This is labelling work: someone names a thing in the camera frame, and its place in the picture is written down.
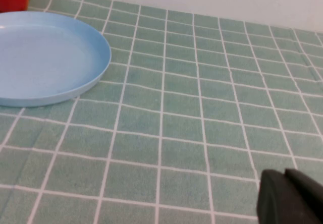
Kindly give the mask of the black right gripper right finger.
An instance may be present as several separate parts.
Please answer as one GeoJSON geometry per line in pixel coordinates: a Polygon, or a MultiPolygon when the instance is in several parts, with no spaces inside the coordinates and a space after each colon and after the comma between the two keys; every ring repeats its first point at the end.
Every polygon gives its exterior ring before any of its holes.
{"type": "Polygon", "coordinates": [[[294,185],[306,206],[317,218],[322,218],[322,185],[296,169],[285,169],[285,176],[294,185]]]}

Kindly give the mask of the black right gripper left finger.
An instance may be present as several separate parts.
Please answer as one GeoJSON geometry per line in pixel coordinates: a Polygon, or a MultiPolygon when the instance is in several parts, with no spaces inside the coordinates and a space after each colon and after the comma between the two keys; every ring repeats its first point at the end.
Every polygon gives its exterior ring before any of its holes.
{"type": "Polygon", "coordinates": [[[294,185],[276,170],[263,170],[256,213],[259,223],[322,223],[294,185]]]}

